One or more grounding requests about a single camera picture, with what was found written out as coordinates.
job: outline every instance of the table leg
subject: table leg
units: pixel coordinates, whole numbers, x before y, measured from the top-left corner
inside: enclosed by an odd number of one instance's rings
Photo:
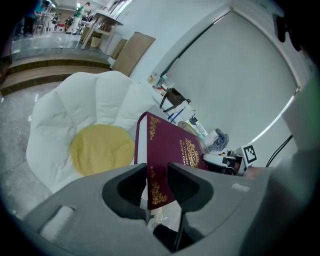
[[[96,22],[92,25],[92,27],[90,28],[90,30],[89,30],[88,34],[86,35],[85,40],[84,40],[84,42],[83,42],[83,46],[81,47],[82,50],[86,47],[87,42],[89,41],[92,33],[93,33],[93,32],[95,31],[95,29],[96,29],[96,26],[97,26],[98,24],[100,24],[101,21],[102,21],[102,17],[100,16],[100,17],[97,19],[97,21],[96,21]]]
[[[115,25],[113,25],[113,27],[111,28],[108,41],[106,42],[105,53],[107,52],[107,50],[108,50],[108,48],[109,48],[109,45],[110,45],[110,43],[111,43],[111,40],[112,40],[112,38],[113,38],[114,35],[115,35],[115,31],[116,31],[117,26],[118,26],[118,24],[115,24]]]

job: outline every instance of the black cable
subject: black cable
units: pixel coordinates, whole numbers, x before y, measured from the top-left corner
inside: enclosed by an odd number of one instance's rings
[[[292,139],[292,135],[290,135],[289,138],[286,139],[286,141],[280,146],[278,147],[278,149],[272,154],[272,156],[270,157],[268,163],[266,164],[266,167],[269,167],[269,165],[271,164],[271,162],[275,159],[275,157],[279,154],[279,152],[288,144],[288,142]]]

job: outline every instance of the stair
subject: stair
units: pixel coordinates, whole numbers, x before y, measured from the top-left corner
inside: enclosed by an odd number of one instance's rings
[[[0,92],[2,96],[6,96],[32,86],[63,81],[77,72],[99,74],[106,71],[109,71],[109,69],[80,65],[38,67],[8,75],[0,86]]]
[[[42,84],[61,82],[77,72],[98,74],[110,70],[103,58],[80,54],[52,54],[24,58],[13,62],[0,85],[2,96]]]

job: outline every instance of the book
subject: book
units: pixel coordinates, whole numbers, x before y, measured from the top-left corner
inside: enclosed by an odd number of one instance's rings
[[[137,122],[134,163],[147,164],[147,207],[153,210],[175,201],[168,185],[168,163],[208,170],[196,135],[145,112]]]

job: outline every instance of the person in blue shirt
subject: person in blue shirt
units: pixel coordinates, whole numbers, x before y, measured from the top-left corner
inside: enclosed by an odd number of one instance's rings
[[[39,0],[35,6],[30,8],[24,16],[23,35],[33,34],[34,23],[39,13],[43,12],[49,6],[49,1],[42,2]]]

